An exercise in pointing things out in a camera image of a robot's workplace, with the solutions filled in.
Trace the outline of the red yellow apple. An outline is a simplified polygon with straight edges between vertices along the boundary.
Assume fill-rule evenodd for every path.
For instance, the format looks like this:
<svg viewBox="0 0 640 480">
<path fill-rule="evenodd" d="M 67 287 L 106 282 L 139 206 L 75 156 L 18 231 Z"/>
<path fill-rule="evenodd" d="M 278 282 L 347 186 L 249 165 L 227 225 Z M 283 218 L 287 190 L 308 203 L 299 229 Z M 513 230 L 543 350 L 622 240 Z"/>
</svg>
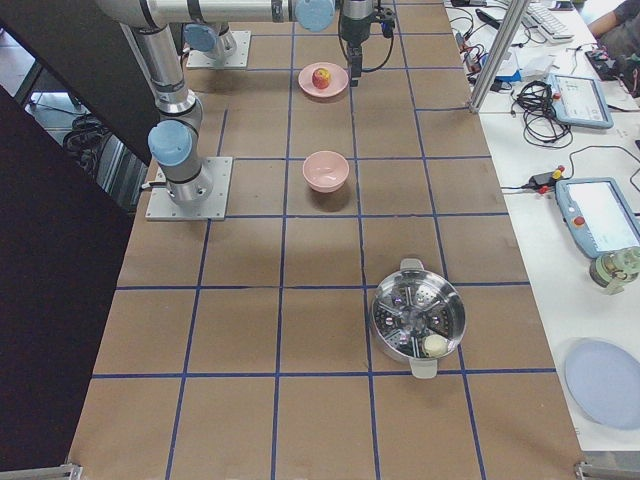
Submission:
<svg viewBox="0 0 640 480">
<path fill-rule="evenodd" d="M 312 72 L 312 85 L 318 90 L 324 90 L 331 84 L 331 72 L 324 68 L 317 68 Z"/>
</svg>

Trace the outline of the pink bowl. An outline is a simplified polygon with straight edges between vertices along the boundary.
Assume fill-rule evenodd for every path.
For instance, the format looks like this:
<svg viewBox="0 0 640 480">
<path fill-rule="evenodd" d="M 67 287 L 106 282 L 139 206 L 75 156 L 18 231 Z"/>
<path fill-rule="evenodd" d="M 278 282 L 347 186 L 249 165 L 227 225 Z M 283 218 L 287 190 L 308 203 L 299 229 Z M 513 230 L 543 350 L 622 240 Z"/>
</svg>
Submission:
<svg viewBox="0 0 640 480">
<path fill-rule="evenodd" d="M 303 162 L 302 173 L 308 186 L 319 193 L 339 190 L 349 175 L 349 163 L 344 156 L 333 151 L 318 151 Z"/>
</svg>

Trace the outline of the pink plate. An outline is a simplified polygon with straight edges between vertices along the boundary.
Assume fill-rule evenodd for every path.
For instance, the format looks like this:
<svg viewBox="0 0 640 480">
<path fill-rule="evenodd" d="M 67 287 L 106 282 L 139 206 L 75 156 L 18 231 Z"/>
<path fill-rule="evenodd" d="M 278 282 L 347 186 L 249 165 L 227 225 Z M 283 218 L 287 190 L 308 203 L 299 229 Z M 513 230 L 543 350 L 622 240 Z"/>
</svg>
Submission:
<svg viewBox="0 0 640 480">
<path fill-rule="evenodd" d="M 299 87 L 316 98 L 340 94 L 349 84 L 347 72 L 334 63 L 317 62 L 304 67 L 298 75 Z"/>
</svg>

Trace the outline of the lavender plate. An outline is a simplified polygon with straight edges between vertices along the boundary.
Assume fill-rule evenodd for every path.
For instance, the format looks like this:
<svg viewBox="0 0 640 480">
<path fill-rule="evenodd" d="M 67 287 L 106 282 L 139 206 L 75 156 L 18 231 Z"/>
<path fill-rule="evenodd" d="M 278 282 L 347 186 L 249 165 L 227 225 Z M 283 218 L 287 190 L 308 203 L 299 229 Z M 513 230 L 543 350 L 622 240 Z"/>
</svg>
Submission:
<svg viewBox="0 0 640 480">
<path fill-rule="evenodd" d="M 619 430 L 639 428 L 639 361 L 601 340 L 577 342 L 566 357 L 564 377 L 586 416 Z"/>
</svg>

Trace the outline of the white keyboard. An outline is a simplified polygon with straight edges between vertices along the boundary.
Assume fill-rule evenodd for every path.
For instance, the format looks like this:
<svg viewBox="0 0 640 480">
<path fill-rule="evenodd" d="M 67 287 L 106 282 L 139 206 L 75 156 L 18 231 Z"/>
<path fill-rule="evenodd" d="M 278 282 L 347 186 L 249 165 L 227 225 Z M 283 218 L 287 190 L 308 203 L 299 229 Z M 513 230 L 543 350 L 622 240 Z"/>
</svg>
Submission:
<svg viewBox="0 0 640 480">
<path fill-rule="evenodd" d="M 548 8 L 538 3 L 530 3 L 522 18 L 525 26 L 535 29 L 551 44 L 568 43 L 574 34 L 557 19 Z"/>
</svg>

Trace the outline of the far teach pendant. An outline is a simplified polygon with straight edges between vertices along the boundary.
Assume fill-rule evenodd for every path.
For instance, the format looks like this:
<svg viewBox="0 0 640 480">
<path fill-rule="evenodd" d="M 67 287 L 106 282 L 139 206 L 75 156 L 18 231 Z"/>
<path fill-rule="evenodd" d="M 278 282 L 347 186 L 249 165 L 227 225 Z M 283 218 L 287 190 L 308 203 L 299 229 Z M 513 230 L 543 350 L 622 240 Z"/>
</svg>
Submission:
<svg viewBox="0 0 640 480">
<path fill-rule="evenodd" d="M 593 78 L 550 73 L 552 104 L 559 122 L 586 128 L 609 129 L 613 119 L 600 84 Z"/>
</svg>

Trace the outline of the teach pendant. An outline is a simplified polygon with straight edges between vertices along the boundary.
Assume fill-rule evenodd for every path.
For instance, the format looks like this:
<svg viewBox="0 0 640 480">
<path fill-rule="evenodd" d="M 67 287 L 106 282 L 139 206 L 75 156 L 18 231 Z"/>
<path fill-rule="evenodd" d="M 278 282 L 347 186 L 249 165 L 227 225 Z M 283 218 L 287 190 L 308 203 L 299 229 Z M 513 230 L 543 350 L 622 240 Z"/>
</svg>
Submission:
<svg viewBox="0 0 640 480">
<path fill-rule="evenodd" d="M 587 258 L 639 246 L 639 223 L 613 178 L 559 180 L 555 198 L 573 240 Z"/>
<path fill-rule="evenodd" d="M 609 129 L 613 119 L 600 84 L 593 78 L 550 73 L 552 104 L 559 122 L 586 128 Z"/>
</svg>

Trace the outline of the black power adapter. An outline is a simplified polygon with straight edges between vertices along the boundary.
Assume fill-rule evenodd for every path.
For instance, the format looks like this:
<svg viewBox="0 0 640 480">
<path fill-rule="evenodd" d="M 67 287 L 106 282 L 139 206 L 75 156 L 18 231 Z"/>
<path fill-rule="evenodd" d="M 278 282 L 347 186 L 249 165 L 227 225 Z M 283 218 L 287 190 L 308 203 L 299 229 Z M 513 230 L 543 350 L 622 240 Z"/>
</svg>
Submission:
<svg viewBox="0 0 640 480">
<path fill-rule="evenodd" d="M 552 187 L 556 183 L 553 178 L 553 171 L 533 175 L 529 178 L 528 186 L 533 190 L 539 190 L 543 187 Z"/>
</svg>

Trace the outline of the steel steamer pot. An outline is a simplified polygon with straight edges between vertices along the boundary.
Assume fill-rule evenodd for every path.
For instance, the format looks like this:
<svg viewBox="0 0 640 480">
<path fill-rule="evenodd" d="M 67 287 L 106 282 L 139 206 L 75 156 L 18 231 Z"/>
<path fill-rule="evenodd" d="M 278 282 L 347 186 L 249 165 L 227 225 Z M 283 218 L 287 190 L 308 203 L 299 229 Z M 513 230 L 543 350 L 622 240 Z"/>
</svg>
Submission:
<svg viewBox="0 0 640 480">
<path fill-rule="evenodd" d="M 369 310 L 374 338 L 390 358 L 407 364 L 418 379 L 432 379 L 438 362 L 453 354 L 466 329 L 465 308 L 458 291 L 440 275 L 425 269 L 417 258 L 405 258 L 399 269 L 376 287 Z M 448 353 L 425 355 L 425 337 L 448 339 Z"/>
</svg>

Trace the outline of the near teach pendant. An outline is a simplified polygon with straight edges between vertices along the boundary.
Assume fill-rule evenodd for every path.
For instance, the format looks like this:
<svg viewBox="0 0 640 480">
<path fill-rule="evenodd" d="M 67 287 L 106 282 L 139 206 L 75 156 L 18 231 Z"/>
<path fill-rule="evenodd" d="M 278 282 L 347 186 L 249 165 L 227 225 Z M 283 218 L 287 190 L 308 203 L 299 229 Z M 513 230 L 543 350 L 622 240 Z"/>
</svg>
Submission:
<svg viewBox="0 0 640 480">
<path fill-rule="evenodd" d="M 639 223 L 613 178 L 559 180 L 555 198 L 573 240 L 587 258 L 639 246 Z"/>
</svg>

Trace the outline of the white bun in pot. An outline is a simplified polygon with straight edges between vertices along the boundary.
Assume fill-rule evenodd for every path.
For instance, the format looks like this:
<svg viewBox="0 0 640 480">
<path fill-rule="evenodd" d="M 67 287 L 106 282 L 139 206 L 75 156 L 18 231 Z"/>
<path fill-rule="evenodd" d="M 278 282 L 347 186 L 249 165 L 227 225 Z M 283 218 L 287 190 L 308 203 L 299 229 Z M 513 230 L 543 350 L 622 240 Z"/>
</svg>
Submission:
<svg viewBox="0 0 640 480">
<path fill-rule="evenodd" d="M 431 334 L 424 338 L 422 348 L 425 355 L 429 358 L 443 357 L 449 351 L 448 339 L 439 334 Z"/>
</svg>

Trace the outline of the glass jar with lid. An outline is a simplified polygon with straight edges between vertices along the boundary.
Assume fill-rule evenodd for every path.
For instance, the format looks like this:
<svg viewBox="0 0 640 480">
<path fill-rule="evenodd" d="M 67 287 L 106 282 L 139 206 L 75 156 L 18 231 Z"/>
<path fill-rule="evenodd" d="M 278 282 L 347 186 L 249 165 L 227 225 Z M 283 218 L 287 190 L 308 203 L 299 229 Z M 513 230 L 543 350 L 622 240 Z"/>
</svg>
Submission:
<svg viewBox="0 0 640 480">
<path fill-rule="evenodd" d="M 639 247 L 627 247 L 600 255 L 591 261 L 591 279 L 605 294 L 620 293 L 639 276 Z"/>
</svg>

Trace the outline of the aluminium frame post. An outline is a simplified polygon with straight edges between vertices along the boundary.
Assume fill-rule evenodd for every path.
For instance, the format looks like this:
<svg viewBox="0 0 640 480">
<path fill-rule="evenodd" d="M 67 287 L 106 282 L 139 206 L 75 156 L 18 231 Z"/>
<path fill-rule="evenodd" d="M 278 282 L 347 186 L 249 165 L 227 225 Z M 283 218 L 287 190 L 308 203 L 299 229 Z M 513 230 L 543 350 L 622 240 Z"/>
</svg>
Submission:
<svg viewBox="0 0 640 480">
<path fill-rule="evenodd" d="M 496 74 L 501 66 L 512 40 L 520 26 L 522 17 L 526 12 L 528 0 L 513 0 L 502 20 L 502 25 L 490 48 L 488 59 L 482 67 L 476 79 L 474 89 L 468 102 L 468 108 L 472 113 L 478 113 L 490 91 Z"/>
</svg>

